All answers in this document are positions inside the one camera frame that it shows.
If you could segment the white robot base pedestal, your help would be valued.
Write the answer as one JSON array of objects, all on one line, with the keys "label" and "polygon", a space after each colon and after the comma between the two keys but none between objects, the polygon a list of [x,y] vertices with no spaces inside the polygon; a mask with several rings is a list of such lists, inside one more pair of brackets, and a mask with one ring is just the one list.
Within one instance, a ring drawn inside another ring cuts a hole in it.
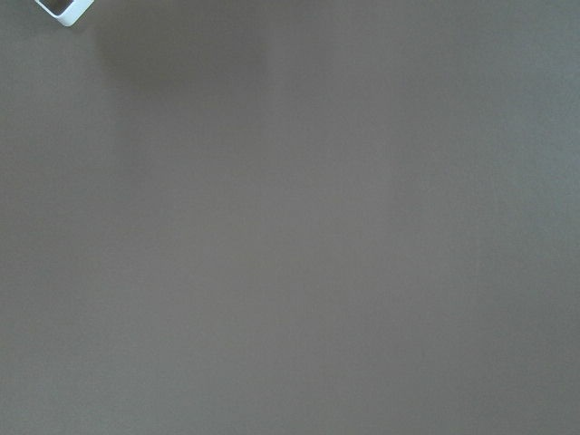
[{"label": "white robot base pedestal", "polygon": [[65,27],[74,25],[93,4],[93,0],[35,0],[35,2]]}]

